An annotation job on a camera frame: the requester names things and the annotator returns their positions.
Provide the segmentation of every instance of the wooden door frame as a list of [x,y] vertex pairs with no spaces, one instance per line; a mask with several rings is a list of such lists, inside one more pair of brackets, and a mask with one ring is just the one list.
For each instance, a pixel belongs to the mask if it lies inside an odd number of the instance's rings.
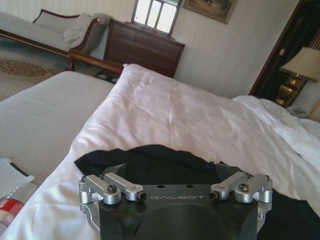
[[284,40],[284,38],[288,34],[288,30],[294,24],[294,20],[296,19],[297,13],[299,12],[300,8],[303,6],[304,3],[310,2],[310,0],[300,0],[298,4],[296,5],[291,17],[289,18],[288,22],[286,23],[280,37],[278,38],[276,44],[274,45],[269,57],[267,58],[266,62],[264,63],[261,72],[259,73],[258,77],[256,78],[250,92],[248,95],[257,96],[262,89],[262,86],[264,85],[264,78],[265,76],[270,73],[273,70],[273,62],[277,59],[280,51],[281,51],[281,45]]

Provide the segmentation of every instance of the rug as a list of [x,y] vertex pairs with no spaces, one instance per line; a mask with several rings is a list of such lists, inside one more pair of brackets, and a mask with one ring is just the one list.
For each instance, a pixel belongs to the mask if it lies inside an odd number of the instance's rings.
[[[0,37],[0,102],[64,71],[67,59]],[[77,72],[94,76],[99,69],[76,63]]]

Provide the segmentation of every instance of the wooden dresser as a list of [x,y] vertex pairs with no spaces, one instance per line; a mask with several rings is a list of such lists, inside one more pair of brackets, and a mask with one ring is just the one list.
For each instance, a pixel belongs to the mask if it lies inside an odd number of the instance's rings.
[[117,64],[138,64],[173,78],[185,45],[172,37],[111,20],[103,60]]

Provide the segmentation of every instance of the window frame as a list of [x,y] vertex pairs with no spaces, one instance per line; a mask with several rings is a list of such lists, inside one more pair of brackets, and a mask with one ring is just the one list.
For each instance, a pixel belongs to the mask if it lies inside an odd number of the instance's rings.
[[[135,0],[135,3],[134,3],[134,8],[133,8],[133,13],[132,13],[132,17],[131,17],[131,23],[134,24],[134,25],[137,25],[137,26],[140,26],[140,27],[143,27],[143,28],[146,28],[148,30],[151,30],[151,31],[154,31],[156,33],[159,33],[159,34],[162,34],[162,35],[166,35],[166,36],[171,36],[172,34],[172,31],[174,29],[174,25],[176,23],[176,20],[177,20],[177,15],[178,15],[178,12],[179,12],[179,9],[180,9],[180,6],[181,6],[181,3],[182,3],[182,0],[179,0],[177,6],[173,5],[173,4],[170,4],[164,0],[150,0],[150,5],[149,5],[149,8],[148,8],[148,12],[147,12],[147,15],[146,15],[146,20],[145,20],[145,24],[142,24],[142,23],[139,23],[139,22],[136,22],[135,21],[135,16],[136,16],[136,11],[137,11],[137,7],[138,7],[138,1],[139,0]],[[158,1],[161,3],[161,6],[160,6],[160,10],[159,10],[159,14],[158,14],[158,17],[156,19],[156,22],[155,22],[155,26],[154,27],[151,27],[151,26],[148,26],[148,20],[149,20],[149,15],[150,15],[150,11],[151,11],[151,7],[152,7],[152,4],[154,1]],[[160,19],[160,15],[161,15],[161,11],[163,9],[163,6],[164,4],[169,4],[169,5],[172,5],[172,6],[175,6],[176,7],[176,11],[175,11],[175,15],[174,15],[174,18],[173,18],[173,21],[172,21],[172,25],[171,25],[171,28],[170,28],[170,31],[169,32],[165,32],[165,31],[161,31],[159,29],[157,29],[157,26],[158,26],[158,22],[159,22],[159,19]]]

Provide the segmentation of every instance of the black cloth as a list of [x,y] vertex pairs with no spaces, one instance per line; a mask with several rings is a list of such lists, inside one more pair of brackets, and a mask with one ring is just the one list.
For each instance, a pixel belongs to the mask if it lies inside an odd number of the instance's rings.
[[[97,150],[74,162],[84,175],[99,176],[108,167],[126,164],[125,178],[140,185],[215,184],[240,171],[237,167],[208,163],[190,152],[162,145],[128,151]],[[273,190],[272,210],[257,235],[258,240],[320,240],[320,218],[306,201]]]

